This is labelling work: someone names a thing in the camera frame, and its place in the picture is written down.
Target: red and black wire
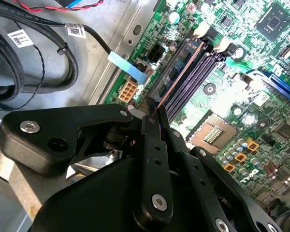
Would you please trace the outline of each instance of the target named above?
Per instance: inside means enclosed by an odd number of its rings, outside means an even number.
[[[22,2],[20,2],[19,0],[14,0],[14,1],[17,2],[19,4],[19,6],[21,6],[23,9],[26,9],[27,11],[30,11],[32,13],[37,13],[37,12],[41,12],[41,11],[63,11],[63,12],[80,11],[80,10],[89,9],[91,7],[96,7],[104,2],[104,0],[99,0],[98,2],[91,4],[91,5],[76,6],[76,7],[68,8],[68,7],[56,7],[56,6],[29,7],[25,4],[23,4]]]

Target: black plastic clip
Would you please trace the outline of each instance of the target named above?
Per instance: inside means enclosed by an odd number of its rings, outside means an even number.
[[[57,50],[59,55],[63,55],[67,50],[69,49],[69,45],[67,43],[64,43],[64,47],[63,48],[59,48]]]

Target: barcode label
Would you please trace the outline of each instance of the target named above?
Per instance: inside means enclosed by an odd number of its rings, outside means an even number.
[[[263,91],[253,100],[253,103],[255,103],[257,106],[261,107],[266,103],[267,100],[269,100],[270,96],[264,93]]]
[[[33,45],[33,41],[23,29],[9,33],[8,36],[18,48]]]
[[[82,24],[67,23],[65,26],[68,30],[68,35],[83,39],[86,38],[86,33]]]

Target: silver screw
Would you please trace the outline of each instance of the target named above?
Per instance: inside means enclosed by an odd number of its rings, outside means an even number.
[[[126,111],[123,111],[123,110],[121,110],[120,113],[121,113],[123,116],[127,116],[127,115],[128,115],[127,112],[126,112]]]
[[[156,124],[156,122],[150,117],[149,119],[148,119],[152,124]]]
[[[174,134],[176,137],[180,137],[180,133],[178,133],[177,131],[173,131],[173,134]]]
[[[229,232],[229,228],[223,220],[216,218],[215,224],[220,232]]]
[[[199,150],[200,154],[203,155],[203,156],[206,156],[206,152],[203,151],[203,150]]]
[[[156,209],[162,212],[164,212],[168,208],[165,198],[159,194],[153,195],[151,198],[151,202]]]
[[[20,123],[19,128],[26,133],[32,134],[36,133],[40,130],[40,126],[38,123],[33,121],[23,121]]]
[[[273,225],[269,224],[268,226],[269,226],[271,232],[278,232]]]

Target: green circuit board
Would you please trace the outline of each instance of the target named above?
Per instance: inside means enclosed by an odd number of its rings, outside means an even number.
[[[180,18],[171,23],[170,14],[173,12],[177,12]],[[252,151],[244,147],[245,160],[229,161],[234,167],[230,175],[266,208],[278,195],[290,191],[286,175],[281,174],[284,171],[281,169],[290,170],[290,100],[265,82],[248,91],[235,77],[251,70],[262,70],[275,74],[290,86],[290,0],[160,0],[129,58],[129,62],[142,62],[152,71],[145,84],[138,84],[130,102],[139,106],[159,80],[174,56],[170,42],[182,43],[204,22],[217,32],[209,42],[212,46],[219,46],[223,38],[227,38],[241,48],[241,53],[228,57],[211,71],[172,120],[171,126],[186,138],[188,146],[193,146],[196,145],[194,140],[200,139],[195,138],[196,134],[210,124],[208,120],[213,119],[216,124],[211,129],[215,131],[208,129],[207,134],[213,133],[213,143],[220,139],[220,145],[211,153],[223,167],[221,158],[239,139],[253,141],[257,149]],[[165,51],[158,62],[152,62],[148,53],[157,42]],[[105,103],[130,104],[119,98],[129,79],[130,76],[122,72]],[[215,93],[204,92],[208,84],[215,85]],[[252,163],[253,158],[260,162],[258,167]],[[269,173],[269,162],[280,170],[273,171],[271,167]],[[243,175],[243,168],[248,176]]]
[[[200,12],[202,7],[208,6],[202,0],[196,3],[199,10],[195,14],[190,14],[185,10],[187,5],[193,1],[173,0],[173,2],[176,2],[175,7],[170,7],[165,0],[160,1],[154,17],[129,58],[131,63],[137,63],[138,58],[146,61],[146,54],[156,41],[161,42],[165,47],[171,40],[181,42],[190,30],[196,29],[201,22],[206,21],[218,32],[212,41],[213,45],[218,44],[223,37],[226,37],[235,45],[243,48],[244,54],[241,59],[228,59],[226,61],[234,71],[244,73],[251,69],[264,67],[268,71],[273,71],[290,85],[290,57],[284,60],[280,59],[283,51],[290,46],[290,22],[273,42],[269,41],[256,28],[257,23],[273,3],[283,7],[284,11],[290,15],[290,1],[246,0],[240,9],[234,5],[234,0],[215,1],[214,5],[209,6],[205,13],[202,13]],[[168,22],[168,15],[174,11],[180,14],[180,21],[177,24]],[[231,24],[227,27],[221,23],[225,17],[231,20]],[[159,63],[152,64],[151,67],[155,70],[154,74],[146,85],[139,86],[133,97],[138,104],[147,95],[148,90],[152,87],[155,79],[160,76],[162,68],[171,56],[172,53],[167,52]],[[125,72],[119,75],[105,103],[127,105],[118,99],[119,92],[127,78],[128,75]]]

